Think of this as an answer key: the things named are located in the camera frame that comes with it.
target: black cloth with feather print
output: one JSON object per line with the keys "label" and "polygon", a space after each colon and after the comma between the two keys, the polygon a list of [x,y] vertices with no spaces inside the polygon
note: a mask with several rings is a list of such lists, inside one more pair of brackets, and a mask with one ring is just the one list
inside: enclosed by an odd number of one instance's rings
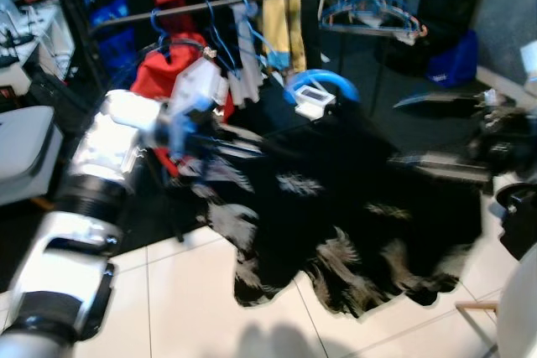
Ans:
{"label": "black cloth with feather print", "polygon": [[326,309],[355,317],[457,285],[481,234],[478,190],[388,166],[396,150],[356,104],[261,149],[216,158],[202,186],[209,226],[237,247],[241,305],[269,301],[300,270]]}

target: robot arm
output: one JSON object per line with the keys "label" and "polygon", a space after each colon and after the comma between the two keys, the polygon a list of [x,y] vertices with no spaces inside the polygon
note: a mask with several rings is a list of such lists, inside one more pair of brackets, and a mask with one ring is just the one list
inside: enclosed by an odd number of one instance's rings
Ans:
{"label": "robot arm", "polygon": [[108,93],[15,277],[0,357],[70,356],[98,332],[112,292],[108,260],[122,236],[117,218],[135,190],[140,151],[159,137],[167,143],[166,122],[162,102]]}

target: yellow garment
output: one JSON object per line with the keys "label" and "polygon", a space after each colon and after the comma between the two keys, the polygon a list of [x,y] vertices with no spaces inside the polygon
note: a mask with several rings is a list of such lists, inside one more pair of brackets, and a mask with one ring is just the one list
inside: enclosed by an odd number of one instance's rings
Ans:
{"label": "yellow garment", "polygon": [[289,64],[289,33],[285,17],[285,0],[263,0],[263,36],[274,48],[272,52],[264,45],[268,62]]}
{"label": "yellow garment", "polygon": [[289,0],[289,37],[291,44],[291,60],[297,72],[306,70],[304,41],[300,16],[300,0]]}

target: white tile floor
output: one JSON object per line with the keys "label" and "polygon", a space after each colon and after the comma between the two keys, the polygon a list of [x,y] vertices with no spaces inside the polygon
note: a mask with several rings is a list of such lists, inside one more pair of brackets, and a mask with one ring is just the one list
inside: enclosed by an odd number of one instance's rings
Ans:
{"label": "white tile floor", "polygon": [[[495,318],[470,312],[472,326],[455,303],[497,300],[518,264],[499,243],[491,202],[483,204],[485,236],[455,292],[429,308],[397,298],[359,321],[328,314],[305,275],[271,304],[239,307],[234,249],[208,228],[183,244],[126,253],[113,259],[119,274],[106,324],[76,347],[76,358],[481,358],[494,344]],[[0,328],[7,306],[0,295]]]}

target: black chair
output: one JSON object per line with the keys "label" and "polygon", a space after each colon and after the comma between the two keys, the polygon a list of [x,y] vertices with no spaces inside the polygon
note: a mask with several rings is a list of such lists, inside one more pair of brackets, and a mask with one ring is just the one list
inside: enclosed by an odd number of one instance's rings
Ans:
{"label": "black chair", "polygon": [[[470,27],[478,0],[420,0],[416,17],[428,29],[413,46],[395,39],[386,49],[386,66],[406,75],[423,75],[431,56],[456,46]],[[382,61],[383,51],[375,56]]]}

